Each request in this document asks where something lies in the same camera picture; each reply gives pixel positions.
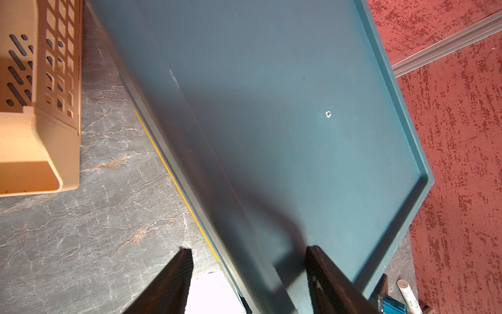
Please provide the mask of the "beige plastic file organizer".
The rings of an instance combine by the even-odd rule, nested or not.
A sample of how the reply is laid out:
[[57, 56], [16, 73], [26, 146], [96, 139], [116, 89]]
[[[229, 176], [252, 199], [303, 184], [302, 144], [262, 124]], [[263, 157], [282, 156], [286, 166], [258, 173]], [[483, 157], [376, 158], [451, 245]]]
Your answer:
[[82, 1], [1, 2], [1, 196], [78, 188]]

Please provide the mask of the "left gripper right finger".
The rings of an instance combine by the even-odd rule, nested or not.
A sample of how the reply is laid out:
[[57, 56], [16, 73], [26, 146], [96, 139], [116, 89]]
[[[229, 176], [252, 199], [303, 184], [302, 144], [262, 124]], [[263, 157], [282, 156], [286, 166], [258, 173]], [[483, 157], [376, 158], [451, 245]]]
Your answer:
[[305, 269], [314, 313], [378, 312], [319, 246], [307, 247]]

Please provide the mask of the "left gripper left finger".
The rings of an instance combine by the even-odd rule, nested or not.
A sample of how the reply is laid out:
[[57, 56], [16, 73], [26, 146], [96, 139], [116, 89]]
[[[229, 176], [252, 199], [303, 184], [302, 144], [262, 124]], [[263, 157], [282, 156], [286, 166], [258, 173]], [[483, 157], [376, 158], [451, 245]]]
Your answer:
[[192, 274], [192, 250], [181, 247], [150, 285], [124, 312], [184, 313]]

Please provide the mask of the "white marker pen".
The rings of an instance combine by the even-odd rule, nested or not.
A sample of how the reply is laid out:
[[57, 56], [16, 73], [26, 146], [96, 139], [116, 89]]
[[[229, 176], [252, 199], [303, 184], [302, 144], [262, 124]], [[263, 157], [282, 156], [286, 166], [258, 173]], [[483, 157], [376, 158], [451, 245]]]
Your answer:
[[415, 297], [409, 283], [404, 279], [399, 279], [397, 281], [397, 287], [400, 290], [401, 295], [403, 296], [403, 299], [408, 307], [408, 312], [411, 314], [423, 314], [418, 299], [417, 297]]

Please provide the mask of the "teal three-drawer cabinet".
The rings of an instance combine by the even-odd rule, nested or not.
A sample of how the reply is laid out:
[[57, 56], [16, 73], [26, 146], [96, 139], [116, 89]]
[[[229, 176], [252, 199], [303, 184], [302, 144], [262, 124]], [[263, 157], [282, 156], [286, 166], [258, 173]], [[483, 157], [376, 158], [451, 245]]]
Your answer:
[[318, 246], [369, 298], [433, 185], [366, 1], [89, 1], [254, 313], [311, 313]]

